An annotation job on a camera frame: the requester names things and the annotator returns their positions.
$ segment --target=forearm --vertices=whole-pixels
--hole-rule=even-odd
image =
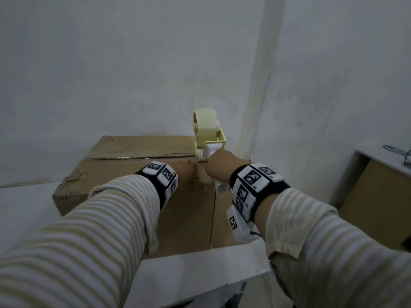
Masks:
[[[100,190],[2,255],[2,304],[124,304],[144,250],[157,250],[159,198],[138,175],[121,177]]]
[[[297,307],[409,304],[411,255],[375,242],[329,205],[284,191],[265,230],[267,254]]]

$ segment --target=white table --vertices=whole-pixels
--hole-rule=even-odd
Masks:
[[[0,189],[0,252],[60,218],[59,183]],[[262,239],[141,262],[125,307],[164,307],[270,271]]]

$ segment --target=cardboard box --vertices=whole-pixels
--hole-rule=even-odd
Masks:
[[[103,136],[58,186],[53,200],[64,216],[84,202],[90,190],[114,178],[137,172],[152,160],[191,157],[191,136]],[[203,171],[205,163],[198,165]],[[191,253],[236,244],[225,211],[231,196],[217,199],[214,185],[206,193],[178,188],[159,218],[159,253],[151,258]]]

